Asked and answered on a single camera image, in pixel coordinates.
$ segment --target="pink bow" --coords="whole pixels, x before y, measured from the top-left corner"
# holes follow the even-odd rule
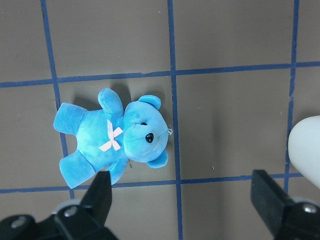
[[[119,143],[115,140],[116,136],[119,136],[122,134],[124,131],[120,128],[117,127],[115,130],[113,129],[112,122],[109,121],[108,119],[106,120],[107,123],[107,130],[108,130],[108,137],[110,141],[106,142],[102,146],[99,147],[102,151],[107,151],[111,148],[111,146],[114,148],[114,150],[118,151],[120,149]]]

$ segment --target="stuffed animal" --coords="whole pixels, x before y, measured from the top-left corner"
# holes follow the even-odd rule
[[[70,188],[75,188],[108,166],[111,184],[124,173],[129,159],[150,168],[167,164],[168,126],[158,111],[161,100],[144,95],[123,109],[119,96],[105,88],[98,94],[102,109],[88,111],[62,103],[54,119],[58,132],[77,139],[75,152],[60,160],[60,171]]]

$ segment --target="gray floor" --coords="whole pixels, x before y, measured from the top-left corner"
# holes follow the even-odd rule
[[[0,219],[41,221],[84,195],[61,176],[77,143],[53,119],[62,102],[99,109],[112,88],[124,105],[160,97],[174,131],[166,167],[131,162],[112,189],[121,240],[272,239],[253,169],[320,203],[286,167],[288,127],[320,115],[319,23],[318,0],[1,1]]]

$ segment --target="blue tape line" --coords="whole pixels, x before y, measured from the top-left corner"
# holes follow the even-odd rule
[[[296,68],[320,67],[320,61],[297,62]]]
[[[149,73],[133,72],[133,73],[117,73],[105,75],[89,75],[89,76],[70,76],[60,77],[57,79],[58,83],[72,83],[83,81],[98,81],[105,79],[136,79],[136,78],[153,78],[170,76],[170,71],[155,71]]]
[[[48,19],[48,11],[47,11],[47,3],[46,0],[41,0],[41,10],[43,15],[43,27],[44,27],[44,35],[46,48],[49,57],[49,64],[51,75],[53,79],[57,79],[56,69],[55,69],[55,60],[54,60],[54,52],[52,49],[51,37],[50,37],[50,27],[49,27],[49,19]]]
[[[165,181],[143,181],[143,182],[126,182],[116,183],[112,185],[112,188],[131,188],[131,187],[147,187],[147,186],[161,186],[161,185],[174,185],[176,180]]]
[[[38,192],[54,192],[54,191],[68,191],[68,190],[69,190],[68,186],[29,187],[29,188],[0,189],[0,194],[38,193]]]
[[[73,189],[69,188],[70,199],[75,199],[75,192]]]
[[[50,26],[49,26],[46,0],[41,0],[41,10],[42,10],[42,15],[43,15],[43,28],[44,28],[46,49],[48,52],[49,65],[50,65],[51,76],[52,76],[52,81],[53,81],[52,84],[53,84],[53,90],[54,90],[54,96],[55,96],[55,105],[56,105],[56,109],[58,110],[61,105],[60,104],[60,91],[59,91],[59,84],[57,81],[55,58],[54,58],[54,52],[53,52],[51,36],[50,36]],[[63,157],[66,157],[66,156],[68,156],[68,147],[67,147],[67,142],[66,142],[66,136],[64,133],[60,133],[60,140],[61,140]],[[70,190],[70,197],[71,197],[71,199],[72,199],[72,197],[73,198],[75,197],[73,190]]]
[[[301,178],[301,173],[289,174],[270,174],[273,179],[288,178]],[[198,178],[198,179],[182,179],[182,180],[163,180],[163,181],[143,181],[143,182],[126,182],[116,183],[112,188],[133,188],[133,187],[148,187],[148,186],[165,186],[165,185],[183,185],[183,184],[205,184],[205,183],[218,183],[218,182],[237,182],[252,180],[251,175],[242,176],[227,176],[227,177],[213,177],[213,178]],[[80,185],[73,189],[68,186],[48,186],[48,187],[29,187],[29,188],[13,188],[13,189],[0,189],[0,194],[10,193],[34,193],[34,192],[52,192],[52,191],[76,191],[88,190],[90,185]]]
[[[290,69],[291,64],[262,64],[262,65],[247,65],[247,66],[229,66],[190,70],[177,70],[176,75],[195,75],[195,74],[219,74],[219,73],[233,73],[243,71],[258,71],[258,70],[277,70]]]
[[[187,70],[171,70],[171,71],[155,71],[150,73],[119,73],[119,74],[105,74],[105,75],[89,75],[89,76],[68,76],[59,77],[57,79],[43,79],[31,81],[18,82],[2,82],[0,88],[36,86],[58,83],[73,83],[86,81],[99,81],[105,79],[136,79],[136,78],[153,78],[153,77],[167,77],[167,76],[182,76],[182,75],[199,75],[199,74],[219,74],[219,73],[233,73],[243,71],[259,71],[259,70],[277,70],[277,69],[291,69],[291,64],[263,64],[263,65],[248,65],[248,66],[230,66],[230,67],[216,67],[204,69],[187,69]],[[299,62],[297,68],[303,67],[320,67],[320,62]]]
[[[38,86],[53,84],[52,79],[41,79],[32,81],[14,81],[14,82],[0,82],[0,88],[14,88],[14,87],[27,87],[27,86]]]
[[[176,70],[176,44],[175,44],[175,22],[174,22],[174,3],[168,0],[168,22],[169,22],[169,45],[170,45],[170,69]]]
[[[288,139],[293,127],[293,111],[294,111],[294,91],[296,84],[296,67],[297,67],[297,37],[298,37],[298,22],[299,22],[299,0],[294,1],[294,12],[293,12],[293,26],[292,26],[292,46],[291,46],[291,73],[290,73],[290,87],[289,97],[290,101],[288,104],[288,124],[287,124],[287,142],[286,142],[286,153],[285,153],[285,169],[284,172],[287,175],[284,178],[284,191],[289,191],[289,173],[290,173],[290,158],[288,152]]]
[[[176,209],[178,224],[178,239],[183,240],[183,218],[182,218],[182,197],[181,197],[181,173],[179,153],[179,126],[178,126],[178,99],[177,99],[177,77],[176,77],[176,45],[175,45],[175,23],[174,3],[167,1],[168,23],[169,23],[169,46],[170,46],[170,69],[171,69],[171,91],[172,91],[172,115],[173,115],[173,136],[174,136],[174,159],[176,179]]]

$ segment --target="black plastic nose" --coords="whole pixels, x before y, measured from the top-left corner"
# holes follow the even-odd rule
[[[148,134],[145,136],[145,140],[146,140],[148,143],[152,143],[152,141],[154,140],[154,134],[153,134],[153,133],[148,133]]]

